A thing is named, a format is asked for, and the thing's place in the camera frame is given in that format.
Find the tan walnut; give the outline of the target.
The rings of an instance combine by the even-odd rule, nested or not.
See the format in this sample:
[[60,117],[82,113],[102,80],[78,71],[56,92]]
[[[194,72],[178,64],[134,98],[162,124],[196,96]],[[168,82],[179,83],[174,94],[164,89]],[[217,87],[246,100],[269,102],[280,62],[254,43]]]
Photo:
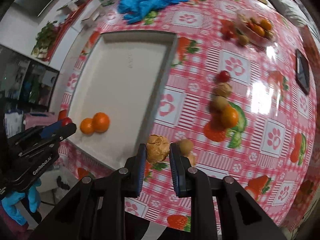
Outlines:
[[233,87],[230,84],[221,82],[218,83],[217,87],[215,88],[215,95],[227,98],[231,95],[232,91]]
[[170,141],[161,135],[149,135],[146,144],[147,161],[156,164],[164,161],[170,152]]

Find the red cherry tomato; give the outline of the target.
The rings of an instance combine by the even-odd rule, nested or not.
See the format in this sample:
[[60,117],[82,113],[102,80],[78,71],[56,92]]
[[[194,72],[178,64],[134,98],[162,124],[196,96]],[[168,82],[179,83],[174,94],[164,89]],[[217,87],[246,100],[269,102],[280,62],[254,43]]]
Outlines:
[[70,124],[70,123],[72,123],[71,118],[66,117],[66,118],[62,119],[62,121],[61,121],[61,126],[66,126],[66,125],[68,125],[68,124]]
[[226,70],[222,70],[221,72],[219,72],[219,74],[216,77],[217,82],[228,82],[231,78],[231,75],[228,71]]

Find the large orange mandarin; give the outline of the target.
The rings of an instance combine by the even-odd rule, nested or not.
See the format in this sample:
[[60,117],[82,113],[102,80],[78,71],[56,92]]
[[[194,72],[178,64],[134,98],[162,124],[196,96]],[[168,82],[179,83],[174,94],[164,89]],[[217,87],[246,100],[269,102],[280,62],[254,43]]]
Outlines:
[[108,130],[109,125],[110,119],[107,114],[99,112],[93,116],[92,126],[95,132],[104,133]]

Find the small orange mandarin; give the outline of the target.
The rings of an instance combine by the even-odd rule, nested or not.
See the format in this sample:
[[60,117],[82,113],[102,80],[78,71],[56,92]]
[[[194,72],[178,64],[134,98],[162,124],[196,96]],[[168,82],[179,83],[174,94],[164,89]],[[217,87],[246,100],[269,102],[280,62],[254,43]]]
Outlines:
[[82,120],[80,124],[80,131],[85,135],[93,134],[94,133],[93,119],[85,118],[84,120]]

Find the orange persimmon tomato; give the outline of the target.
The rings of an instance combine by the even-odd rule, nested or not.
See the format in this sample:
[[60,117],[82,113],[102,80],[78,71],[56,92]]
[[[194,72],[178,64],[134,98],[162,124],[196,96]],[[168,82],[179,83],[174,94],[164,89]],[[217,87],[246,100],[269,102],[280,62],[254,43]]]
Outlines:
[[221,112],[221,124],[224,128],[235,127],[238,123],[239,115],[231,105],[226,106]]

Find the pink plastic stool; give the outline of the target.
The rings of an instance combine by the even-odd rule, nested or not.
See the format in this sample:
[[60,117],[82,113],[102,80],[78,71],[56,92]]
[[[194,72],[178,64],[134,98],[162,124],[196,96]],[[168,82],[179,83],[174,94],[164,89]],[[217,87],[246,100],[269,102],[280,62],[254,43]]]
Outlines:
[[35,126],[48,126],[57,122],[58,117],[49,112],[30,112],[25,113],[23,117],[24,129]]

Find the pink strawberry tablecloth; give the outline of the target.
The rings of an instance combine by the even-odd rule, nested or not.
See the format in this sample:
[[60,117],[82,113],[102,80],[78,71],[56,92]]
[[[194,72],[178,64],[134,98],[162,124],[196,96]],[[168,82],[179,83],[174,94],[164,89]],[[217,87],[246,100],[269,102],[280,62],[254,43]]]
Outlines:
[[304,95],[295,81],[298,28],[255,0],[190,0],[132,25],[111,10],[79,55],[61,109],[92,71],[99,35],[129,30],[178,38],[151,133],[191,140],[199,168],[233,176],[277,225],[299,220],[292,206],[312,156],[316,90]]

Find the white grey-rimmed tray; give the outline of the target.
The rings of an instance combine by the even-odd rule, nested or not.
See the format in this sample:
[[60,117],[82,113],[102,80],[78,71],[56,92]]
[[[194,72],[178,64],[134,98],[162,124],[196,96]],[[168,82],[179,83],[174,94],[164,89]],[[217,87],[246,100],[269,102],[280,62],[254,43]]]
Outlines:
[[70,142],[113,170],[123,167],[151,132],[176,47],[176,34],[163,31],[101,34],[79,76],[68,115],[79,125],[102,112],[110,126],[93,135],[76,131]]

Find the potted green plant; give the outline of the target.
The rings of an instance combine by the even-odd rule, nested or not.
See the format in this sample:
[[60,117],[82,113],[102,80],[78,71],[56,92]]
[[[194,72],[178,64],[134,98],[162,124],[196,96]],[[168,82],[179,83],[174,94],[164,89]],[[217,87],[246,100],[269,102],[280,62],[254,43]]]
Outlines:
[[47,22],[36,35],[36,44],[32,49],[31,55],[38,59],[45,59],[58,36],[58,32],[57,21]]

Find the cherry tomato by bowl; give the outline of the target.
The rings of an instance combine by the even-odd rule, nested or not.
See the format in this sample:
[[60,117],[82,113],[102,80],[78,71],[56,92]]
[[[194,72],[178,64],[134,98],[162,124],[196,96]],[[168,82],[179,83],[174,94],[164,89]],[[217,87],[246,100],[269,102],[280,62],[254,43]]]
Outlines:
[[221,29],[224,40],[231,40],[234,38],[234,33],[230,29]]

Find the longan by bowl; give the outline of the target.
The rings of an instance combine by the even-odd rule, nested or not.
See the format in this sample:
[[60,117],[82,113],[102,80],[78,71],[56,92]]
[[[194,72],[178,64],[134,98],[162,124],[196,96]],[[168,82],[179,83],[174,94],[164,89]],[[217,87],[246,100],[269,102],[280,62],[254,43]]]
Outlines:
[[250,42],[249,38],[246,35],[243,35],[243,34],[238,35],[238,44],[240,46],[244,47],[244,46],[248,45],[249,42]]

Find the black smartphone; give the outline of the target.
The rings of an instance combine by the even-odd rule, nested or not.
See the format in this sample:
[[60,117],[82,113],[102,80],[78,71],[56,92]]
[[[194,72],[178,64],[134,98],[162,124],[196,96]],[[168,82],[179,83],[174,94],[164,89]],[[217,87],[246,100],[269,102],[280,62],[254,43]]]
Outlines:
[[305,95],[310,92],[310,74],[307,58],[296,49],[296,82]]

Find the clear glass fruit bowl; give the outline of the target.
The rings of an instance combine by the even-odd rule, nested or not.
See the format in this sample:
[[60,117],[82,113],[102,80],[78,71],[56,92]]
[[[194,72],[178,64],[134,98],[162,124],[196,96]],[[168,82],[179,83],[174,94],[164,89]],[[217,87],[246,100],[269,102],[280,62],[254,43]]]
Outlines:
[[249,41],[266,48],[277,42],[277,35],[271,20],[250,9],[236,12],[235,26],[246,35]]

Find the grey white bedding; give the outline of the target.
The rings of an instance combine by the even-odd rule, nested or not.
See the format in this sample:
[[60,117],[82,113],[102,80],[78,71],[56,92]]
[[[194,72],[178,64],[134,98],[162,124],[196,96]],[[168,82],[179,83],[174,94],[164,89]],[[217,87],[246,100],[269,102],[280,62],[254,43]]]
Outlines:
[[303,27],[310,22],[293,0],[270,0],[276,10],[296,27]]

